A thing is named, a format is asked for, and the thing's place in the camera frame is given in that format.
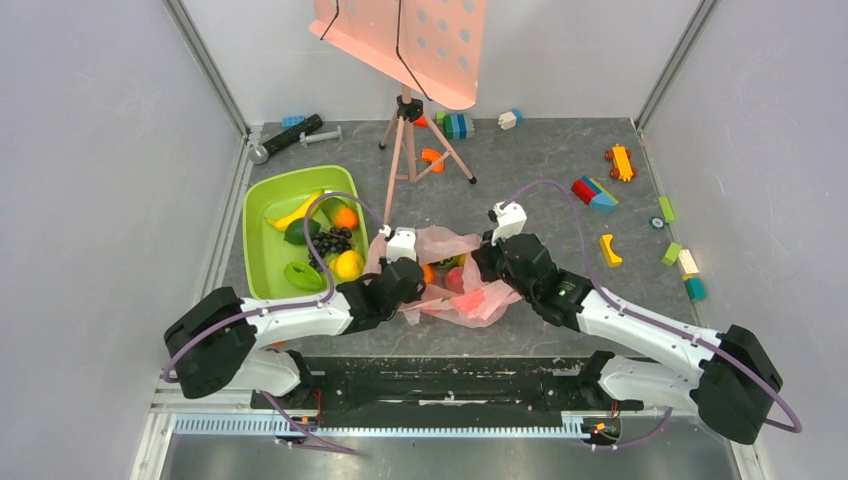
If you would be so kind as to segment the pink plastic bag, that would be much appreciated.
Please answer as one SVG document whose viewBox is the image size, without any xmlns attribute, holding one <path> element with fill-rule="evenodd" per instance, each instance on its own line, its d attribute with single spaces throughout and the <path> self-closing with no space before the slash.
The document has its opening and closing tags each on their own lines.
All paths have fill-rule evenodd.
<svg viewBox="0 0 848 480">
<path fill-rule="evenodd" d="M 478 234 L 459 235 L 441 226 L 416 231 L 415 251 L 420 264 L 464 254 L 465 292 L 457 294 L 445 287 L 445 275 L 437 274 L 435 283 L 426 286 L 421 299 L 399 308 L 406 321 L 415 325 L 429 315 L 468 328 L 487 327 L 500 319 L 508 307 L 522 297 L 502 280 L 484 282 L 471 252 L 480 246 Z"/>
</svg>

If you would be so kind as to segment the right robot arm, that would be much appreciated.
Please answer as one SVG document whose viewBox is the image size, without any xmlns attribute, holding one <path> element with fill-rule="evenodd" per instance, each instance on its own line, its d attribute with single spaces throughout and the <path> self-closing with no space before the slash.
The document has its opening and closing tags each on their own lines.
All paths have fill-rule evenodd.
<svg viewBox="0 0 848 480">
<path fill-rule="evenodd" d="M 594 353 L 577 382 L 591 408 L 641 402 L 696 413 L 714 432 L 751 445 L 769 424 L 783 381 L 756 335 L 720 332 L 633 305 L 586 277 L 559 268 L 534 234 L 494 241 L 471 254 L 485 281 L 502 280 L 545 322 L 605 338 L 643 355 Z"/>
</svg>

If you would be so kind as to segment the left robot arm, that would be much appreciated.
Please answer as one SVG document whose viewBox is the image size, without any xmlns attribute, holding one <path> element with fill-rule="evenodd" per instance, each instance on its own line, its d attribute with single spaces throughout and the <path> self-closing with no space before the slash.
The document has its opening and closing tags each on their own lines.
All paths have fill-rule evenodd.
<svg viewBox="0 0 848 480">
<path fill-rule="evenodd" d="M 203 297 L 164 333 L 170 360 L 162 377 L 187 399 L 228 386 L 265 391 L 290 407 L 306 405 L 314 381 L 294 351 L 274 353 L 279 342 L 342 336 L 376 328 L 400 306 L 421 298 L 423 270 L 414 260 L 388 262 L 319 294 L 275 302 L 240 298 L 231 287 Z"/>
</svg>

